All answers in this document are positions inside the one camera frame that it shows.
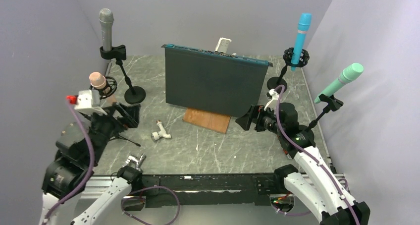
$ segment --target microphone stand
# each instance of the microphone stand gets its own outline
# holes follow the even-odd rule
[[[328,105],[325,106],[325,108],[322,110],[322,113],[316,117],[316,119],[312,120],[312,122],[309,123],[308,127],[304,130],[305,132],[309,132],[312,128],[314,128],[318,121],[324,116],[326,113],[330,111],[337,111],[341,108],[341,106],[344,105],[344,103],[334,97],[334,95],[331,95],[330,97],[326,96],[325,94],[320,94],[319,99],[322,102],[326,102]]]
[[[141,103],[146,98],[146,91],[140,86],[133,86],[131,84],[131,79],[128,77],[127,73],[125,73],[124,67],[122,66],[122,61],[127,60],[127,50],[125,49],[125,45],[112,47],[109,52],[105,52],[103,47],[101,47],[100,51],[103,59],[115,59],[115,64],[119,65],[121,68],[125,83],[128,85],[128,90],[124,94],[125,101],[131,105]]]
[[[284,85],[284,91],[286,91],[287,82],[283,79],[283,76],[287,72],[287,66],[294,66],[294,67],[302,68],[308,64],[309,53],[305,49],[302,49],[299,62],[297,64],[293,64],[292,63],[293,50],[294,48],[289,48],[284,51],[283,60],[286,62],[286,65],[281,69],[280,75],[278,77],[276,76],[272,77],[267,81],[267,88],[269,90],[275,89],[279,85]]]

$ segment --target table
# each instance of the table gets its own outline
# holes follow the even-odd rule
[[[281,56],[247,56],[268,60],[269,67],[260,95],[260,105],[268,102],[266,82],[270,77],[278,76],[285,65]],[[276,136],[268,131],[244,131],[231,118],[226,134],[214,132],[182,121],[186,108],[165,102],[165,57],[164,56],[129,56],[124,61],[124,68],[132,80],[133,86],[141,86],[146,92],[146,99],[141,103],[140,124],[138,128],[128,129],[121,135],[142,146],[137,147],[125,140],[112,140],[95,168],[95,175],[110,175],[122,167],[129,155],[147,158],[142,165],[145,174],[192,174],[192,173],[259,173],[274,172],[278,167],[293,164],[284,154]],[[124,92],[128,89],[119,66],[111,63],[109,76],[117,80],[115,96],[118,101],[127,104]],[[316,118],[308,88],[302,70],[290,69],[285,75],[288,89],[283,102],[295,105],[299,113],[299,123],[308,125]],[[160,119],[172,139],[160,139],[154,142],[150,134],[158,131],[156,120]],[[324,160],[328,152],[319,126],[313,129],[315,143]]]

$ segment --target microphone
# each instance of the microphone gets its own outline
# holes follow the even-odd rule
[[[298,64],[301,58],[303,44],[305,43],[306,32],[309,30],[311,25],[312,14],[302,13],[298,24],[298,36],[296,37],[295,47],[293,49],[292,64]]]
[[[112,50],[112,24],[114,23],[114,15],[108,8],[99,11],[99,22],[102,29],[102,48],[104,52]]]
[[[102,95],[107,96],[106,101],[109,104],[117,103],[117,99],[114,95],[108,95],[108,93],[111,91],[111,88],[106,82],[105,76],[103,76],[99,72],[93,72],[89,75],[89,81],[91,82],[91,85],[99,91],[99,93]]]
[[[363,66],[359,63],[353,63],[347,68],[343,70],[343,72],[340,74],[340,76],[335,79],[331,84],[329,84],[315,99],[315,104],[318,104],[321,102],[319,99],[319,96],[321,94],[326,95],[327,97],[330,97],[335,92],[337,92],[339,89],[341,89],[346,84],[354,81],[363,73]]]

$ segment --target pink microphone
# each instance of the pink microphone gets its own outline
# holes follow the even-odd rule
[[[91,85],[95,89],[97,89],[98,91],[102,91],[105,95],[111,90],[110,87],[107,87],[105,89],[105,87],[106,87],[105,76],[103,76],[99,72],[93,72],[92,74],[90,74],[89,75],[89,80],[91,82]],[[106,101],[112,105],[113,103],[117,102],[117,99],[115,98],[114,95],[110,95],[110,96],[108,96],[108,98],[106,98]]]

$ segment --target gray microphone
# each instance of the gray microphone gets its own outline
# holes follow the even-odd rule
[[[104,52],[112,50],[112,24],[114,23],[114,15],[108,8],[99,11],[99,22],[102,28],[102,48]]]

